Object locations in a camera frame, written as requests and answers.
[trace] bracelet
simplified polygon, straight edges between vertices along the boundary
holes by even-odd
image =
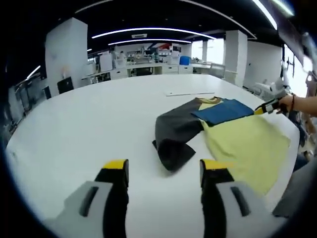
[[[291,106],[290,112],[293,111],[293,109],[294,109],[294,104],[295,104],[295,95],[293,94],[293,100],[292,100],[292,106]]]

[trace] folded shirt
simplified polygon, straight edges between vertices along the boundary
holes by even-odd
[[[192,112],[198,118],[206,121],[208,125],[218,125],[254,114],[254,111],[239,101],[223,100],[222,103],[211,108]]]

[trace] round table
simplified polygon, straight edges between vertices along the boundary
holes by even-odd
[[[205,93],[166,96],[167,94]],[[212,158],[204,137],[188,142],[196,154],[171,174],[152,145],[156,118],[194,97],[263,101],[210,75],[151,75],[79,88],[44,101],[19,125],[7,146],[9,167],[39,219],[56,217],[64,200],[93,181],[113,159],[129,159],[128,237],[203,237],[199,160]],[[263,115],[291,139],[279,178],[264,201],[273,210],[291,177],[299,131],[283,115]]]

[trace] human arm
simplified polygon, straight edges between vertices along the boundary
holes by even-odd
[[[282,98],[279,103],[285,104],[287,110],[290,111],[293,103],[293,96],[287,95]],[[301,98],[294,96],[293,110],[317,117],[317,97]]]

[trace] ceiling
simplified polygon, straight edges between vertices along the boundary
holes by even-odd
[[[88,48],[90,53],[108,48],[109,43],[130,40],[132,34],[147,33],[148,38],[186,39],[187,33],[173,31],[134,31],[91,39],[92,36],[109,31],[137,27],[167,27],[194,32],[213,32],[211,36],[225,37],[226,30],[241,30],[249,38],[260,42],[281,45],[277,32],[252,0],[195,0],[196,3],[213,8],[228,18],[210,9],[190,3],[190,0],[110,0],[76,11],[99,0],[30,0],[8,7],[11,18],[6,19],[7,31],[7,80],[17,83],[38,65],[44,64],[46,34],[70,17],[88,24]],[[295,17],[291,20],[298,28],[308,25],[308,17],[301,11],[309,9],[309,1],[291,0],[295,6]],[[190,41],[204,37],[191,38]]]

